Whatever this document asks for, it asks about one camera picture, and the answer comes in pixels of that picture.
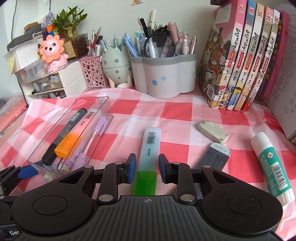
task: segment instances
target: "barcode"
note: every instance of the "barcode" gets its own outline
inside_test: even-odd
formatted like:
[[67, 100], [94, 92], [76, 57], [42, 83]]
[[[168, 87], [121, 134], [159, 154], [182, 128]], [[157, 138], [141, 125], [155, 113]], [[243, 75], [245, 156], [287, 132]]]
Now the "barcode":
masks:
[[89, 119], [90, 117], [92, 117], [95, 114], [95, 112], [90, 112], [87, 114], [87, 116], [85, 117], [85, 119]]
[[155, 132], [148, 132], [146, 144], [154, 144], [154, 140], [155, 140]]
[[72, 119], [71, 119], [70, 121], [75, 120], [79, 115], [80, 115], [80, 113], [77, 112], [77, 113], [72, 117]]
[[209, 86], [207, 90], [207, 96], [209, 97], [210, 100], [212, 99], [213, 93], [214, 93], [214, 89], [211, 86]]
[[281, 166], [279, 165], [279, 162], [272, 164], [271, 170], [274, 173], [274, 176], [276, 178], [277, 185], [279, 186], [279, 190], [283, 190], [288, 186], [287, 180], [284, 176], [283, 170], [281, 169]]

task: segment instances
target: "used white eraser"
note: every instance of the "used white eraser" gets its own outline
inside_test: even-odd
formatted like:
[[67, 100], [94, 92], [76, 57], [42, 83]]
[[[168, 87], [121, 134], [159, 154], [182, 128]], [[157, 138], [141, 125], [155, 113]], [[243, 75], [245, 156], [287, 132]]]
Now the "used white eraser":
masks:
[[213, 142], [219, 144], [224, 144], [229, 138], [229, 134], [225, 130], [208, 120], [199, 122], [197, 129]]

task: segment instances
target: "pink basket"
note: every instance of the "pink basket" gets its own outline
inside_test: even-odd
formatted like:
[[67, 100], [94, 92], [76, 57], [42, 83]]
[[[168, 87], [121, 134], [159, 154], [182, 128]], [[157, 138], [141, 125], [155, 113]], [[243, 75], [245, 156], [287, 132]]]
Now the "pink basket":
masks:
[[101, 56], [92, 56], [79, 59], [85, 81], [89, 88], [107, 87], [109, 84], [109, 81], [103, 71], [100, 59]]

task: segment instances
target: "red and white checkered tablecloth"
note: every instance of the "red and white checkered tablecloth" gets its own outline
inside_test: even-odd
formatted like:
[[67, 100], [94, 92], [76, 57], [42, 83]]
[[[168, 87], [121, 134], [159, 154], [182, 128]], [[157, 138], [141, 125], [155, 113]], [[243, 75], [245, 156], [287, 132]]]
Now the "red and white checkered tablecloth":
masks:
[[[148, 127], [161, 129], [160, 153], [164, 153], [170, 162], [179, 161], [194, 167], [212, 143], [196, 130], [195, 125], [209, 120], [230, 135], [224, 145], [231, 150], [231, 157], [224, 172], [268, 190], [250, 143], [255, 134], [264, 131], [282, 160], [296, 194], [296, 148], [286, 139], [270, 110], [257, 104], [253, 104], [248, 112], [211, 109], [198, 89], [171, 99], [156, 99], [136, 90], [116, 88], [93, 90], [65, 99], [34, 100], [21, 128], [0, 149], [0, 169], [10, 165], [27, 165], [30, 153], [41, 142], [38, 138], [41, 130], [51, 128], [57, 122], [57, 116], [65, 113], [75, 98], [90, 96], [109, 96], [111, 112], [114, 113], [90, 161], [96, 169], [116, 161], [125, 162], [130, 153], [135, 153], [138, 158], [144, 130]], [[12, 195], [20, 195], [44, 183], [37, 175], [22, 181]], [[131, 187], [120, 185], [119, 194], [130, 194]], [[158, 175], [157, 195], [169, 194], [173, 188], [174, 184], [163, 184]], [[296, 235], [295, 202], [285, 209], [277, 234], [283, 239]]]

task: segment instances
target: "red label on book spine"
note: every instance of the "red label on book spine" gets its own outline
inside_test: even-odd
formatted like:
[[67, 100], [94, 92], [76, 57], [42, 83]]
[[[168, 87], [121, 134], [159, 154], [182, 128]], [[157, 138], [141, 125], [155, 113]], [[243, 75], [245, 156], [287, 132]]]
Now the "red label on book spine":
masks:
[[246, 65], [246, 70], [249, 70], [252, 56], [253, 56], [253, 55], [250, 53], [250, 54], [249, 54], [249, 57], [248, 57], [247, 65]]
[[237, 63], [237, 68], [239, 69], [241, 64], [242, 64], [242, 60], [244, 58], [244, 52], [241, 52], [240, 56], [239, 56], [239, 62]]
[[231, 51], [231, 54], [230, 54], [230, 59], [229, 59], [228, 65], [227, 65], [228, 68], [231, 68], [234, 54], [235, 54], [235, 51], [232, 50], [232, 51]]
[[257, 66], [259, 64], [259, 60], [260, 60], [260, 56], [257, 56], [256, 63], [255, 63], [254, 68], [253, 68], [253, 72], [256, 72]]
[[264, 63], [264, 66], [263, 66], [263, 69], [262, 69], [262, 72], [263, 73], [265, 73], [265, 71], [266, 71], [266, 67], [267, 67], [268, 61], [269, 61], [269, 58], [266, 58], [265, 63]]

